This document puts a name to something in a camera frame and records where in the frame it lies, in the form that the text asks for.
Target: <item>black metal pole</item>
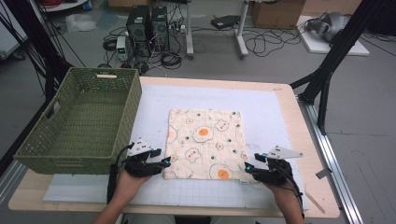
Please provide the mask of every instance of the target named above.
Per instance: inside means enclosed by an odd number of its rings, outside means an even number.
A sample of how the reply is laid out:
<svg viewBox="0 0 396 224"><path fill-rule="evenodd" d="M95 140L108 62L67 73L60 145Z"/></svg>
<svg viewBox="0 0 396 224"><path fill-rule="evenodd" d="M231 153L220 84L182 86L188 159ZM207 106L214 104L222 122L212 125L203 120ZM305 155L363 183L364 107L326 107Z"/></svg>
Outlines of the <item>black metal pole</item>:
<svg viewBox="0 0 396 224"><path fill-rule="evenodd" d="M359 37L361 37L361 34L373 20L374 16L387 2L389 0L362 0L318 70L290 84L295 89L308 83L304 92L299 94L299 99L308 105L312 105L315 98L321 92L318 126L322 134L326 134L324 126L332 74L347 56Z"/></svg>
<svg viewBox="0 0 396 224"><path fill-rule="evenodd" d="M41 113L45 110L50 100L55 95L57 91L56 86L58 86L58 84L61 84L67 73L67 70L73 66L72 64L68 63L65 58L62 58L58 53L57 49L51 42L50 37L48 36L47 32L44 30L41 22L36 16L30 1L4 0L4 3L7 5L9 11L13 14L18 24L21 26L31 43L34 45L35 50L39 53L44 61L44 69L46 73L46 101L35 113L29 124L23 129L17 140L6 152L5 156L1 158L0 175L2 175L7 167L11 164L11 162L13 161L12 156L21 146L26 136L29 134L29 132L35 126L35 123L40 118ZM4 20L1 20L1 22L7 28L7 23ZM18 40L18 35L15 33L15 30L13 30L12 27L8 30Z"/></svg>

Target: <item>fried egg print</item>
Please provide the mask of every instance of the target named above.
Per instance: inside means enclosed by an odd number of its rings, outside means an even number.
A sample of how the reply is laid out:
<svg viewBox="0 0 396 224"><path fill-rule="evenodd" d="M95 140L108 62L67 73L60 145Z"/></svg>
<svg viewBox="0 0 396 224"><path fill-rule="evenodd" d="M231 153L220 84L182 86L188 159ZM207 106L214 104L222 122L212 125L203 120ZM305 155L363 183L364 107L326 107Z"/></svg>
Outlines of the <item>fried egg print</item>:
<svg viewBox="0 0 396 224"><path fill-rule="evenodd" d="M227 123L224 119L219 119L219 122L216 123L215 127L219 132L224 132L228 129L229 123Z"/></svg>
<svg viewBox="0 0 396 224"><path fill-rule="evenodd" d="M226 164L215 163L210 167L210 178L212 179L231 179L233 171Z"/></svg>
<svg viewBox="0 0 396 224"><path fill-rule="evenodd" d="M221 142L217 142L217 143L216 143L216 148L217 148L218 150L223 150L223 149L224 149L224 144L222 144Z"/></svg>
<svg viewBox="0 0 396 224"><path fill-rule="evenodd" d="M213 130L208 127L199 127L192 132L192 138L197 143L204 143L213 138Z"/></svg>
<svg viewBox="0 0 396 224"><path fill-rule="evenodd" d="M187 150L186 159L190 163L194 163L198 158L201 158L201 153L199 152L199 150L197 148L192 147L189 150Z"/></svg>

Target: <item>human hand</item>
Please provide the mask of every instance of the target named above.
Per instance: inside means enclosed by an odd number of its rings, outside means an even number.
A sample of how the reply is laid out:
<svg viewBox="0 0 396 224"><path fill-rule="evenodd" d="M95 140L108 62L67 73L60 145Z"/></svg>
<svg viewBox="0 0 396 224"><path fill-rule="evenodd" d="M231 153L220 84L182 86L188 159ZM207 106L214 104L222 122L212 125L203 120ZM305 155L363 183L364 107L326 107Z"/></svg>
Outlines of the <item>human hand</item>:
<svg viewBox="0 0 396 224"><path fill-rule="evenodd" d="M127 205L139 191L140 187L149 180L151 176L135 177L122 170L119 174L116 190L111 201Z"/></svg>
<svg viewBox="0 0 396 224"><path fill-rule="evenodd" d="M94 224L111 224L115 223L123 208L134 198L140 187L151 176L134 177L122 170L119 174L119 181L116 186L113 198L105 207L102 213L97 217Z"/></svg>
<svg viewBox="0 0 396 224"><path fill-rule="evenodd" d="M285 217L286 223L304 223L300 204L289 181L282 186L264 185L274 193L276 205Z"/></svg>

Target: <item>desk leg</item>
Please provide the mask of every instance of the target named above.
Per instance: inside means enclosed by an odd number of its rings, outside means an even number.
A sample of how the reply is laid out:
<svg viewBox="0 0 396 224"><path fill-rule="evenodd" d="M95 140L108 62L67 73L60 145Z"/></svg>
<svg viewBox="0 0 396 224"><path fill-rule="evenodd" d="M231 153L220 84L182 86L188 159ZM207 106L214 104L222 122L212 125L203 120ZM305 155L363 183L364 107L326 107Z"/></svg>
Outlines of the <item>desk leg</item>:
<svg viewBox="0 0 396 224"><path fill-rule="evenodd" d="M187 57L189 59L193 59L194 58L194 47L192 45L190 4L191 4L191 0L188 0L187 1L186 46L187 46Z"/></svg>
<svg viewBox="0 0 396 224"><path fill-rule="evenodd" d="M241 19L239 21L239 28L235 30L236 40L238 41L239 48L241 49L241 58L248 56L248 49L245 45L245 40L242 37L242 32L244 31L245 19L248 13L248 1L245 0L242 5Z"/></svg>

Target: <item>gray floor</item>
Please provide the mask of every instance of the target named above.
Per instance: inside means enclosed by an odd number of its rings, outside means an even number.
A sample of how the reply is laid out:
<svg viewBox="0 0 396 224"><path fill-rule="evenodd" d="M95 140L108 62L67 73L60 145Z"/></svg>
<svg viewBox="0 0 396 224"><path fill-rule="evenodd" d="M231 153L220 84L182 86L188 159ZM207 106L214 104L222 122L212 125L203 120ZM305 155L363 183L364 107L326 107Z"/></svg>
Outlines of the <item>gray floor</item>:
<svg viewBox="0 0 396 224"><path fill-rule="evenodd" d="M76 8L64 13L84 12ZM96 9L89 14L98 20L101 10ZM125 20L118 20L110 30L124 24ZM109 30L94 30L65 34L64 37L88 67L96 67L103 62L105 52L102 43L108 32ZM227 36L208 32L194 34L197 51L194 59L191 61L184 58L179 69L165 70L166 75L291 83L315 71L325 57L322 54L308 53L304 44L300 43L287 45L265 58L250 53L244 60L240 60L233 36ZM371 41L396 53L394 42ZM396 114L395 57L363 40L361 43L371 55L347 56L332 78L326 130L363 222L396 223L396 150L393 148L396 143L396 122L393 118ZM70 50L66 47L64 50L70 63L81 66ZM185 57L185 48L180 55ZM152 69L146 75L163 77L164 73L160 69ZM0 95L0 155L3 155L44 101L33 66L28 60L0 63ZM1 223L87 223L96 216L92 213L15 212L7 208L8 200L9 196L0 206ZM260 222L283 221L278 218L261 218ZM335 220L309 218L307 223L346 222L341 215Z"/></svg>

